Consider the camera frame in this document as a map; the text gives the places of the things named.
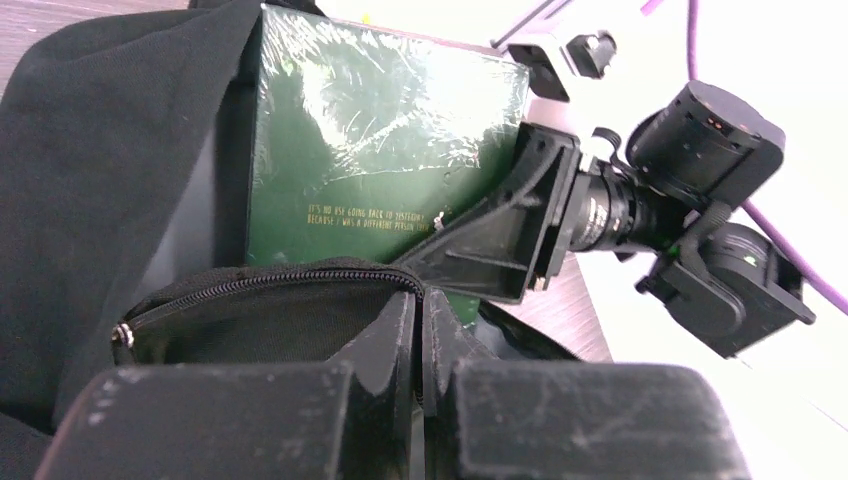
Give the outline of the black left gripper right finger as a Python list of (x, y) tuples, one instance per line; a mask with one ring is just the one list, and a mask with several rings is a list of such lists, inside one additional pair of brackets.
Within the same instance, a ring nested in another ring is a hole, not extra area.
[(678, 366), (503, 360), (429, 289), (422, 310), (429, 479), (747, 479), (714, 390)]

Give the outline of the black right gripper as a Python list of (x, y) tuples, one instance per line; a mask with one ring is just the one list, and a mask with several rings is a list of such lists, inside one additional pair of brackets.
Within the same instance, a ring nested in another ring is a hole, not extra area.
[(559, 275), (573, 226), (566, 211), (583, 154), (578, 137), (524, 123), (511, 171), (462, 215), (398, 259), (445, 291), (518, 304)]

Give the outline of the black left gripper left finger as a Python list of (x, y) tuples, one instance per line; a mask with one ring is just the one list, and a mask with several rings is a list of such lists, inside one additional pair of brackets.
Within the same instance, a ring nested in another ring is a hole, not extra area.
[(405, 479), (411, 294), (325, 362), (121, 367), (73, 404), (40, 479)]

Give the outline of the dark green notebook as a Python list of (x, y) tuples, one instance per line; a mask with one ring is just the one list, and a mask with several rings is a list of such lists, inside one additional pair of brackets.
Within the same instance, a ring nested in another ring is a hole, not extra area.
[(271, 5), (259, 53), (251, 265), (392, 262), (511, 170), (522, 65)]

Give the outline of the black student backpack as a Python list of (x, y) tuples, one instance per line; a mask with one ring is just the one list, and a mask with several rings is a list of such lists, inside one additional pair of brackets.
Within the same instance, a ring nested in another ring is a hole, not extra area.
[(36, 473), (73, 404), (121, 367), (325, 362), (427, 290), (353, 258), (192, 274), (139, 303), (264, 5), (94, 19), (34, 44), (1, 102), (1, 475)]

